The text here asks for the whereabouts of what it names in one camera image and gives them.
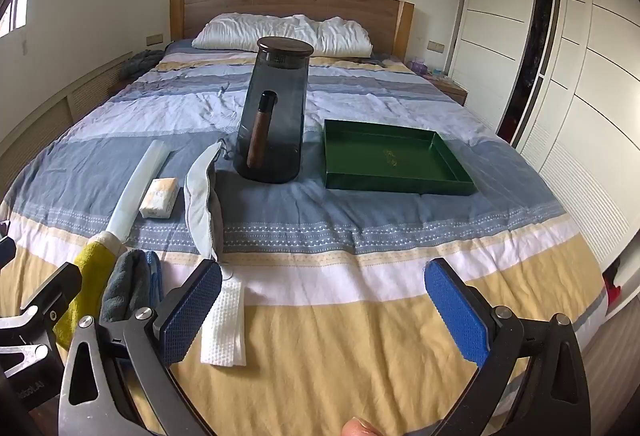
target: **white pillow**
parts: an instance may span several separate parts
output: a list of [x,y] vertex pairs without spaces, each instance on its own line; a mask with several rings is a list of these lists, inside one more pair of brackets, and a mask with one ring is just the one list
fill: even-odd
[[304,15],[272,17],[250,13],[214,17],[191,45],[205,50],[258,51],[258,39],[267,36],[307,42],[314,47],[313,57],[369,57],[372,50],[369,34],[355,21],[334,17],[316,22]]

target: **smoked glass jug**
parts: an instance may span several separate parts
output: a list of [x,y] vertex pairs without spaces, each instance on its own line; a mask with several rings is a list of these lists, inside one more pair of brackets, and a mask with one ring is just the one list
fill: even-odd
[[313,52],[310,44],[296,39],[258,39],[234,155],[234,167],[241,176],[284,183],[298,175]]

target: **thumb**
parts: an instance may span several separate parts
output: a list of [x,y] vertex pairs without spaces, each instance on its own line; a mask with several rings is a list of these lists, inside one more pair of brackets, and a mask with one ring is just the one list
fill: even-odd
[[382,433],[362,418],[351,418],[344,424],[340,436],[382,436]]

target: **wrapped soap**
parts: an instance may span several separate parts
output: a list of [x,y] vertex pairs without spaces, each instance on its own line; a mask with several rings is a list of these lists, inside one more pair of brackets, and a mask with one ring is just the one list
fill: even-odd
[[140,205],[143,218],[167,219],[178,196],[178,178],[158,178],[151,182]]

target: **green box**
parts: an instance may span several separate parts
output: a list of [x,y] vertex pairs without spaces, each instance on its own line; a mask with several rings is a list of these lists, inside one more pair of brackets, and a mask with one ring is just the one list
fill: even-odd
[[324,121],[328,189],[469,196],[476,186],[434,131]]

